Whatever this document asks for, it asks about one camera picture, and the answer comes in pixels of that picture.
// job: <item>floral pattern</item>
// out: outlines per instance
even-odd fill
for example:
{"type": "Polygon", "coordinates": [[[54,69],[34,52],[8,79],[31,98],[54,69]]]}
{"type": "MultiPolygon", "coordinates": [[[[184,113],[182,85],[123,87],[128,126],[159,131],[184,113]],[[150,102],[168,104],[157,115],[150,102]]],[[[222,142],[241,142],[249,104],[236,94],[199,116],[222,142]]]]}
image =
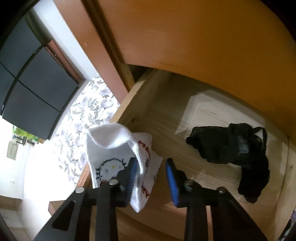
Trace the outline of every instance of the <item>floral pattern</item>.
{"type": "Polygon", "coordinates": [[[284,241],[286,239],[286,237],[289,235],[289,233],[291,232],[292,228],[294,228],[295,224],[296,224],[296,209],[292,212],[292,215],[291,215],[283,233],[279,237],[278,241],[284,241]]]}
{"type": "Polygon", "coordinates": [[[58,131],[50,140],[59,161],[74,185],[86,165],[86,130],[110,122],[119,107],[110,89],[97,75],[77,97],[58,131]]]}

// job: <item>hello kitty sock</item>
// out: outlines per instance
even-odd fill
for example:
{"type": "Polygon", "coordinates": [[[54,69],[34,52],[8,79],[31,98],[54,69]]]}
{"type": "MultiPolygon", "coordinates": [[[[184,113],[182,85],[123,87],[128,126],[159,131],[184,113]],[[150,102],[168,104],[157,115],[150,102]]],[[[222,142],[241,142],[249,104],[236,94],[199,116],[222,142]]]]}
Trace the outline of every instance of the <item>hello kitty sock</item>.
{"type": "Polygon", "coordinates": [[[131,206],[139,212],[147,203],[162,157],[151,151],[152,136],[131,133],[118,123],[90,129],[86,137],[87,161],[93,188],[115,178],[128,166],[131,157],[138,160],[138,174],[131,196],[131,206]]]}

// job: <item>hello kitty face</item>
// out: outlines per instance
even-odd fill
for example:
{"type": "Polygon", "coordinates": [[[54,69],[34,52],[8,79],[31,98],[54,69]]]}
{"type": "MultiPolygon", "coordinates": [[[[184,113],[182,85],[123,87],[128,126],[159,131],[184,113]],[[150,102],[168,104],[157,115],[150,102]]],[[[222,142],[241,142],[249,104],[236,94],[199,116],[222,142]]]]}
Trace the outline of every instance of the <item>hello kitty face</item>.
{"type": "Polygon", "coordinates": [[[115,178],[119,171],[124,170],[127,164],[120,159],[112,158],[104,161],[99,168],[96,168],[96,180],[99,186],[101,182],[108,182],[112,178],[115,178]]]}

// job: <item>wooden drawer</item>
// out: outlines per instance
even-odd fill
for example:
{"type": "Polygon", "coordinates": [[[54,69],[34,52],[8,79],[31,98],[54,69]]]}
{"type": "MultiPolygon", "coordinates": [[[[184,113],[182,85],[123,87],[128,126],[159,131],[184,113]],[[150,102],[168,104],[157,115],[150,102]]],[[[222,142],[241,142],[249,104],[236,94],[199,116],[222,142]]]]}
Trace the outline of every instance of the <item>wooden drawer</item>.
{"type": "MultiPolygon", "coordinates": [[[[161,232],[167,235],[167,238],[184,237],[186,209],[173,206],[166,180],[165,160],[169,157],[173,158],[176,167],[183,170],[188,178],[194,179],[203,187],[226,187],[269,240],[274,240],[287,224],[295,202],[285,204],[289,211],[283,212],[281,217],[278,215],[281,211],[278,212],[280,208],[277,203],[284,183],[288,138],[272,123],[242,105],[240,100],[195,79],[149,69],[129,92],[111,122],[123,124],[132,132],[152,134],[152,149],[163,157],[145,208],[139,213],[134,212],[131,206],[120,209],[137,220],[137,225],[146,225],[157,234],[161,232]],[[241,179],[240,167],[208,163],[200,157],[196,149],[186,144],[186,137],[194,126],[228,126],[230,123],[241,122],[253,127],[263,126],[268,133],[267,157],[271,176],[269,184],[255,204],[248,203],[237,192],[241,179]]],[[[87,169],[88,166],[81,179],[86,177],[87,169]]]]}

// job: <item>black cabinet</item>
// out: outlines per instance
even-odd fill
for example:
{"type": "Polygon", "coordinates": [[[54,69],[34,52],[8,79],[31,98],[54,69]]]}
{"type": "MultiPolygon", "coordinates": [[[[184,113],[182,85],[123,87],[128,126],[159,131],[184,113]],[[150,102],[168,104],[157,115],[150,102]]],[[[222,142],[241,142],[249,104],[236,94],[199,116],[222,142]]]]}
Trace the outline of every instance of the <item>black cabinet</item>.
{"type": "Polygon", "coordinates": [[[19,81],[58,111],[78,86],[45,48],[31,60],[19,81]]]}
{"type": "Polygon", "coordinates": [[[14,77],[0,64],[0,111],[14,77]]]}
{"type": "Polygon", "coordinates": [[[41,46],[22,18],[0,50],[0,62],[17,76],[31,55],[41,46]]]}
{"type": "Polygon", "coordinates": [[[58,111],[17,82],[5,106],[3,118],[46,140],[58,114],[58,111]]]}

